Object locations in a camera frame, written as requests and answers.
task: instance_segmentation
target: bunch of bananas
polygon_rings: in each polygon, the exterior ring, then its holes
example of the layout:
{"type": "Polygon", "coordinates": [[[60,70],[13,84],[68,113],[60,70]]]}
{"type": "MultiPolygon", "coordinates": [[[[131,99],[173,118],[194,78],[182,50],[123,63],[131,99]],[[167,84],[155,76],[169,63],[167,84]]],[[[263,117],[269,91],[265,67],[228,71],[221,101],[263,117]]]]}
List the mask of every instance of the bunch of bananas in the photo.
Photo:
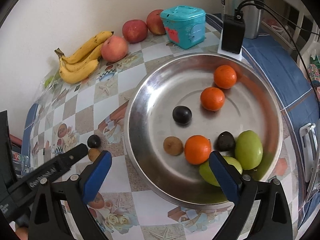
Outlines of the bunch of bananas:
{"type": "Polygon", "coordinates": [[[59,57],[59,74],[64,82],[78,83],[95,71],[101,57],[103,43],[113,35],[113,32],[101,32],[89,39],[73,55],[66,57],[58,48],[54,52],[59,57]]]}

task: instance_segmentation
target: teal plastic box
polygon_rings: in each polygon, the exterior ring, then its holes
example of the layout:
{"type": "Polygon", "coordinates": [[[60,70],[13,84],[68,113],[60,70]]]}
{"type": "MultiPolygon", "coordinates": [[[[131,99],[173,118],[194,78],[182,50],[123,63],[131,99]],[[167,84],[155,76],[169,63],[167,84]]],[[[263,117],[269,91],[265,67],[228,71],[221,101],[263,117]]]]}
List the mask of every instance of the teal plastic box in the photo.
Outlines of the teal plastic box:
{"type": "Polygon", "coordinates": [[[160,17],[169,40],[181,48],[189,49],[204,41],[204,10],[179,5],[162,11],[160,17]]]}

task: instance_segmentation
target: black power adapter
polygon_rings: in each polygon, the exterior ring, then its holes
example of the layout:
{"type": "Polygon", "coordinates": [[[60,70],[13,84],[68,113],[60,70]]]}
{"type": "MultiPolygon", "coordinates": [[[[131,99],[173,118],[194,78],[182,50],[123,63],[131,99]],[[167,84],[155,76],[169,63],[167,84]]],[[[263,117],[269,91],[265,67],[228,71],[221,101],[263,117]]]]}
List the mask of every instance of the black power adapter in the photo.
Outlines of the black power adapter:
{"type": "Polygon", "coordinates": [[[242,11],[235,9],[235,15],[224,15],[221,49],[239,54],[244,38],[245,24],[242,11]]]}

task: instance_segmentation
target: black cable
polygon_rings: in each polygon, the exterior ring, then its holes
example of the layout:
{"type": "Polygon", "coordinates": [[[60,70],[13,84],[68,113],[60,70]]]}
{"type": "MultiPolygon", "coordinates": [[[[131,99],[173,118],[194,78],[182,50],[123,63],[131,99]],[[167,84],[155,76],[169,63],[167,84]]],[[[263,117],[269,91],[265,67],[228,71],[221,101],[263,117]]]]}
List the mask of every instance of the black cable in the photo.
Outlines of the black cable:
{"type": "Polygon", "coordinates": [[[255,2],[259,2],[261,4],[263,4],[265,7],[269,8],[269,10],[273,11],[276,15],[282,17],[283,19],[287,20],[288,22],[292,23],[294,26],[296,26],[297,28],[299,28],[300,30],[302,31],[305,31],[305,32],[308,32],[308,33],[312,33],[312,34],[315,34],[315,35],[318,35],[319,36],[319,33],[314,33],[312,31],[309,31],[309,30],[306,30],[306,29],[303,29],[301,28],[300,26],[296,25],[294,22],[290,21],[289,19],[287,19],[286,17],[282,16],[281,14],[277,13],[275,10],[273,10],[270,6],[266,5],[264,2],[260,1],[260,0],[244,0],[242,1],[239,5],[238,5],[238,11],[241,10],[241,8],[243,7],[242,5],[245,4],[246,2],[251,2],[251,1],[255,1],[255,2]]]}
{"type": "Polygon", "coordinates": [[[320,119],[320,102],[319,102],[319,99],[318,99],[318,96],[317,96],[316,88],[314,87],[314,85],[313,85],[313,83],[312,83],[312,80],[311,80],[311,78],[310,78],[310,76],[309,76],[309,74],[308,74],[308,69],[307,69],[307,67],[306,67],[306,64],[304,63],[303,58],[302,58],[302,56],[301,56],[301,54],[300,54],[300,51],[299,51],[296,43],[294,42],[293,38],[291,37],[291,34],[290,34],[289,31],[284,27],[284,25],[282,24],[282,22],[281,22],[272,12],[270,12],[268,9],[264,8],[263,6],[261,6],[261,5],[259,5],[259,4],[254,4],[254,3],[243,3],[243,4],[242,4],[241,6],[239,6],[239,7],[240,7],[240,9],[241,9],[241,8],[243,8],[243,7],[245,7],[245,6],[256,6],[258,9],[260,8],[260,9],[262,9],[262,10],[265,10],[266,12],[268,12],[268,13],[282,26],[282,28],[283,28],[283,29],[286,31],[286,33],[289,35],[289,37],[290,37],[293,45],[295,46],[295,48],[296,48],[296,50],[297,50],[297,52],[298,52],[298,55],[299,55],[299,57],[300,57],[300,59],[301,59],[301,61],[302,61],[302,64],[303,64],[303,66],[304,66],[304,69],[306,70],[308,79],[309,79],[309,81],[310,81],[310,85],[311,85],[311,87],[312,87],[312,89],[313,89],[313,91],[314,91],[314,93],[315,93],[315,95],[316,95],[316,99],[317,99],[317,102],[318,102],[318,111],[319,111],[318,114],[319,114],[319,119],[320,119]]]}

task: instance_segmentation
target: stainless steel bowl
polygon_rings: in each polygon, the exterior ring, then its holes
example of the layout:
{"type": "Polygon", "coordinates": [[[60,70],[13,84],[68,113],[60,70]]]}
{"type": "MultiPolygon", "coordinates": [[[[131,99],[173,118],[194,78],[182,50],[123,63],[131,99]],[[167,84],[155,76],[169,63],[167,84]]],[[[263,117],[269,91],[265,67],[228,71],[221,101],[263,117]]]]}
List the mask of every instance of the stainless steel bowl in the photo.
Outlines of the stainless steel bowl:
{"type": "Polygon", "coordinates": [[[198,165],[189,164],[183,153],[165,153],[163,141],[176,136],[185,143],[200,134],[213,144],[223,131],[237,137],[245,130],[260,136],[264,154],[256,169],[244,173],[266,181],[282,145],[282,119],[273,91],[239,61],[219,54],[189,54],[163,64],[137,86],[125,114],[124,142],[133,166],[155,193],[182,207],[210,209],[227,201],[221,189],[205,182],[198,165]],[[214,85],[213,72],[220,65],[232,66],[238,81],[224,90],[222,109],[211,112],[200,105],[200,94],[214,85]],[[172,118],[172,110],[179,105],[192,111],[187,127],[172,118]]]}

